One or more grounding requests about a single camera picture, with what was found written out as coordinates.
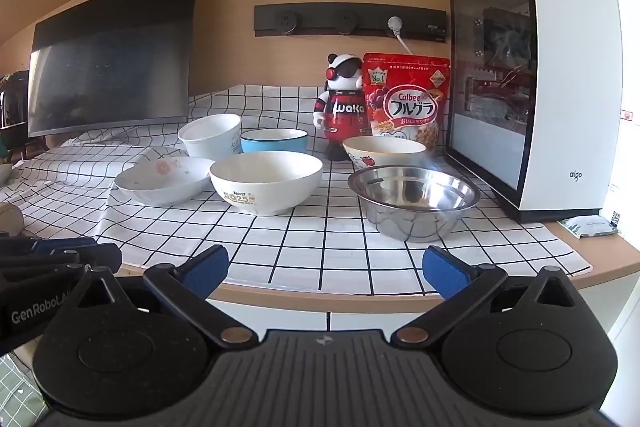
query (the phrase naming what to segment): power plug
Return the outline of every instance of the power plug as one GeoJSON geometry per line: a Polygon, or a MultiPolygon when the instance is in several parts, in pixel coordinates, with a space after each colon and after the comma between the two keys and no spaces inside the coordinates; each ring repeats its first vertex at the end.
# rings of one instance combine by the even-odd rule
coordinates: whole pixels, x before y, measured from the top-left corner
{"type": "Polygon", "coordinates": [[[409,53],[410,55],[413,55],[414,52],[412,52],[409,49],[409,47],[406,44],[404,44],[404,41],[400,36],[400,30],[402,29],[402,19],[400,17],[393,16],[388,20],[386,24],[389,26],[389,29],[394,33],[394,35],[396,36],[396,39],[398,39],[398,41],[402,44],[402,47],[406,49],[407,53],[409,53]]]}
{"type": "Polygon", "coordinates": [[[386,24],[396,37],[400,34],[402,29],[402,19],[400,17],[393,16],[386,24]]]}

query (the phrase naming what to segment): bowl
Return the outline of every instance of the bowl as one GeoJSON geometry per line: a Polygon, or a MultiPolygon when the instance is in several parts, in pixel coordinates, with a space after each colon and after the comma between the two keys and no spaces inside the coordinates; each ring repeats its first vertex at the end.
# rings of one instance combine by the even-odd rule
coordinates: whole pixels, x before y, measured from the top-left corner
{"type": "Polygon", "coordinates": [[[240,135],[243,152],[305,152],[306,140],[306,132],[300,129],[256,129],[240,135]]]}
{"type": "Polygon", "coordinates": [[[182,127],[178,138],[189,156],[220,160],[240,152],[241,122],[233,113],[211,114],[182,127]]]}
{"type": "Polygon", "coordinates": [[[11,176],[11,171],[14,168],[11,162],[3,163],[0,165],[0,187],[2,187],[9,177],[11,176]]]}
{"type": "Polygon", "coordinates": [[[228,203],[247,214],[276,216],[302,203],[318,187],[322,162],[302,152],[249,152],[214,163],[209,174],[228,203]]]}
{"type": "Polygon", "coordinates": [[[426,164],[427,147],[423,144],[391,136],[354,136],[342,142],[357,169],[383,165],[426,164]]]}
{"type": "Polygon", "coordinates": [[[193,198],[211,186],[213,160],[174,156],[133,166],[116,176],[114,185],[125,195],[151,206],[169,206],[193,198]]]}
{"type": "Polygon", "coordinates": [[[421,167],[370,167],[354,172],[348,184],[380,233],[411,243],[444,237],[480,200],[473,183],[421,167]]]}

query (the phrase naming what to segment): cloth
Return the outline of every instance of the cloth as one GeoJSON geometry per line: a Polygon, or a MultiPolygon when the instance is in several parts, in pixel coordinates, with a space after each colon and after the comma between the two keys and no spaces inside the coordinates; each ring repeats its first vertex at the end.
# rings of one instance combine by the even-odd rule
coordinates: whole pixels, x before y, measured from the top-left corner
{"type": "Polygon", "coordinates": [[[0,358],[0,426],[31,427],[47,412],[28,369],[12,355],[0,358]]]}
{"type": "MultiPolygon", "coordinates": [[[[298,128],[308,151],[323,158],[327,139],[312,124],[316,87],[236,86],[191,100],[190,120],[234,112],[242,129],[298,128]]],[[[0,200],[24,214],[40,237],[90,235],[113,242],[137,266],[180,265],[212,245],[230,256],[227,283],[360,295],[428,295],[422,276],[425,244],[378,233],[347,186],[350,162],[324,162],[316,191],[289,214],[255,217],[229,206],[213,187],[171,208],[144,206],[113,187],[114,177],[139,162],[185,155],[177,124],[90,131],[14,168],[0,200]]],[[[435,245],[468,264],[495,263],[512,275],[561,266],[569,275],[591,266],[542,224],[520,225],[498,207],[490,188],[436,156],[433,168],[464,177],[482,191],[476,208],[435,245]]]]}

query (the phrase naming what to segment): shallow white plate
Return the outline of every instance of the shallow white plate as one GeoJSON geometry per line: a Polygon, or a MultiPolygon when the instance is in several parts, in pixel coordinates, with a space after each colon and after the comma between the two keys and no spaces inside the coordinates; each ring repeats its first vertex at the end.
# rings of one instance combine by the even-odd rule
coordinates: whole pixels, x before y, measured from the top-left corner
{"type": "Polygon", "coordinates": [[[116,176],[114,185],[143,204],[169,206],[186,201],[211,186],[213,160],[178,156],[141,163],[116,176]]]}

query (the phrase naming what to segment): glass side panel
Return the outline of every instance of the glass side panel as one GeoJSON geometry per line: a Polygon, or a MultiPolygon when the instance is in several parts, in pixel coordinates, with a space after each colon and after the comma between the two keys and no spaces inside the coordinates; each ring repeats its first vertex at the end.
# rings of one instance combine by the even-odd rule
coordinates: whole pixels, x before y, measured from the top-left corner
{"type": "Polygon", "coordinates": [[[451,146],[517,189],[536,71],[529,0],[454,0],[451,146]]]}

